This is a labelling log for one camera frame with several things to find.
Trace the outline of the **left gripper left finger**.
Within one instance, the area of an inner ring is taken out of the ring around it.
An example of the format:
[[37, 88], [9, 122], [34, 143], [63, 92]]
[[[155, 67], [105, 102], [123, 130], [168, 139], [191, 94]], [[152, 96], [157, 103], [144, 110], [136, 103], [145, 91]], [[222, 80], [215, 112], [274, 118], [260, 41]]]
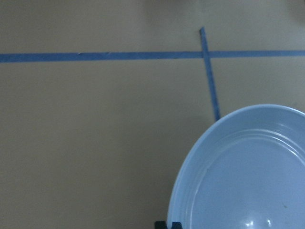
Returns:
[[154, 223], [154, 228], [155, 229], [167, 229], [166, 221], [156, 221]]

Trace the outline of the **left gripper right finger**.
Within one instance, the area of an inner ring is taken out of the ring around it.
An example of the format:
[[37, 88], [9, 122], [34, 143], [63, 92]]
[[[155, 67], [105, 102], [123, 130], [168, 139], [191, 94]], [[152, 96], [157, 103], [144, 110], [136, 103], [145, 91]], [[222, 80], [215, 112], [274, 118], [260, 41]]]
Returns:
[[180, 222], [172, 222], [171, 229], [183, 229], [182, 224]]

